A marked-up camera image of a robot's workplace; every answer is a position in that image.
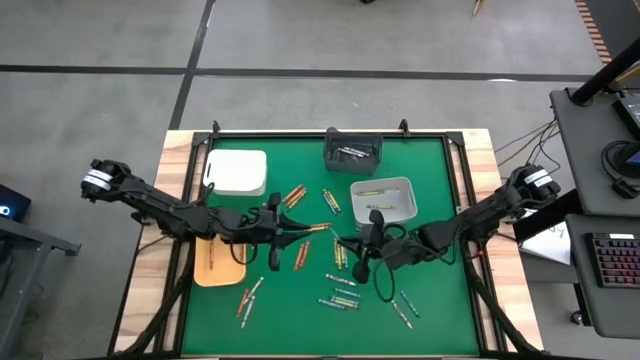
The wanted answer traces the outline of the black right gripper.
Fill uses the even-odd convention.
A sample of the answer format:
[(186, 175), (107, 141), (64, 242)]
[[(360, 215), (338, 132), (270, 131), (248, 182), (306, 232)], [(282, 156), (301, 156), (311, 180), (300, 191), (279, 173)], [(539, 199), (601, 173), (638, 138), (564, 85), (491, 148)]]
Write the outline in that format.
[(369, 212), (368, 221), (357, 235), (340, 238), (343, 249), (357, 259), (352, 267), (352, 276), (357, 283), (369, 281), (373, 272), (372, 260), (378, 260), (394, 272), (405, 265), (435, 258), (434, 222), (409, 231), (401, 224), (387, 223), (378, 209)]

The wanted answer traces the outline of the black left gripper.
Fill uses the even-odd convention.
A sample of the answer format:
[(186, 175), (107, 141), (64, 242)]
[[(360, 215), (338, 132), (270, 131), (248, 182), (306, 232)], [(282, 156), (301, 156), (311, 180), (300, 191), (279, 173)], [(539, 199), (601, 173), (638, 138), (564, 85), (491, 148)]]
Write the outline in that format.
[[(245, 261), (246, 265), (254, 262), (258, 255), (258, 246), (269, 246), (268, 266), (271, 271), (280, 269), (279, 255), (279, 220), (280, 220), (281, 194), (271, 193), (267, 202), (258, 208), (252, 208), (255, 214), (250, 222), (245, 235), (248, 238), (250, 250)], [(306, 231), (310, 225), (301, 224), (292, 220), (281, 220), (280, 228), (283, 231)], [(286, 248), (294, 242), (309, 236), (309, 233), (284, 233), (280, 236), (280, 247)]]

